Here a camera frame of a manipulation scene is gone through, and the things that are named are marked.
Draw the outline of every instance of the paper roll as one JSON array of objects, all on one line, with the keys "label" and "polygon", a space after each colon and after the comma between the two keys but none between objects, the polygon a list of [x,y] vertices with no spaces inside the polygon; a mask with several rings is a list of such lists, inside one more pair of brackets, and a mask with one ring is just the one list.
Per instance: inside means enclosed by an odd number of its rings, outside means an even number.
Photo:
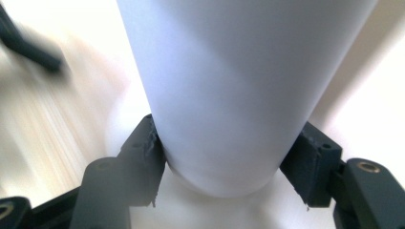
[{"label": "paper roll", "polygon": [[271,179],[376,0],[118,0],[172,171],[214,197]]}]

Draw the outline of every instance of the screw hole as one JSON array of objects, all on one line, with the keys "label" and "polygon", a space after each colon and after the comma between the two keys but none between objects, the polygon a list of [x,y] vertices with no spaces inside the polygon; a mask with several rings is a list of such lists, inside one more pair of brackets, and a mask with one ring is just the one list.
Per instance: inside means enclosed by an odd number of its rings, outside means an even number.
[{"label": "screw hole", "polygon": [[378,174],[381,171],[377,166],[366,161],[359,162],[357,167],[372,174]]},{"label": "screw hole", "polygon": [[0,204],[0,220],[8,216],[13,209],[14,205],[12,204],[12,202]]},{"label": "screw hole", "polygon": [[324,147],[325,149],[330,149],[331,146],[329,144],[323,144],[322,147]]}]

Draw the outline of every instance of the white paper tube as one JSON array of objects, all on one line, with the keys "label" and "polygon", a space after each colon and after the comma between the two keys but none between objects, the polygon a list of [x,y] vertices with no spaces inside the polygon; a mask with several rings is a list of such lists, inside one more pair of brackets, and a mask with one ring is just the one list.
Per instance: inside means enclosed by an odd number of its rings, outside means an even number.
[{"label": "white paper tube", "polygon": [[172,171],[214,197],[271,179],[376,0],[118,0]]}]

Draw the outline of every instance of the black mechanical part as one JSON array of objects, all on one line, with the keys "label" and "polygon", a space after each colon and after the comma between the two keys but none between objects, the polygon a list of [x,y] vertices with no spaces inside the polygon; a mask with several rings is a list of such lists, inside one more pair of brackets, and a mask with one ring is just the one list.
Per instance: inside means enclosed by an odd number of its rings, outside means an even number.
[{"label": "black mechanical part", "polygon": [[329,207],[327,186],[341,155],[338,144],[307,122],[280,169],[309,207]]},{"label": "black mechanical part", "polygon": [[32,209],[26,198],[0,199],[0,228],[31,228]]},{"label": "black mechanical part", "polygon": [[307,123],[280,166],[309,207],[336,205],[338,229],[405,229],[405,193],[382,165],[344,163],[339,145]]},{"label": "black mechanical part", "polygon": [[0,38],[10,50],[41,65],[49,72],[58,72],[62,61],[25,40],[0,4]]},{"label": "black mechanical part", "polygon": [[384,166],[353,158],[342,177],[360,228],[405,228],[404,190]]},{"label": "black mechanical part", "polygon": [[130,228],[129,206],[155,204],[165,161],[153,118],[147,115],[118,157],[86,168],[81,187],[33,210],[26,198],[0,199],[0,228]]},{"label": "black mechanical part", "polygon": [[165,162],[153,118],[148,115],[118,157],[96,160],[86,168],[70,228],[130,228],[129,206],[155,205]]}]

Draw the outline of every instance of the white cylinder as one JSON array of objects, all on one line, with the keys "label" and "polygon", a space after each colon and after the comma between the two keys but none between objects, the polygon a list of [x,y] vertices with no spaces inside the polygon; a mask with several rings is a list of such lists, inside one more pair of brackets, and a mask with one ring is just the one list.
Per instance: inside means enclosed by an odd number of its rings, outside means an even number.
[{"label": "white cylinder", "polygon": [[376,0],[118,0],[172,171],[214,197],[271,179]]}]

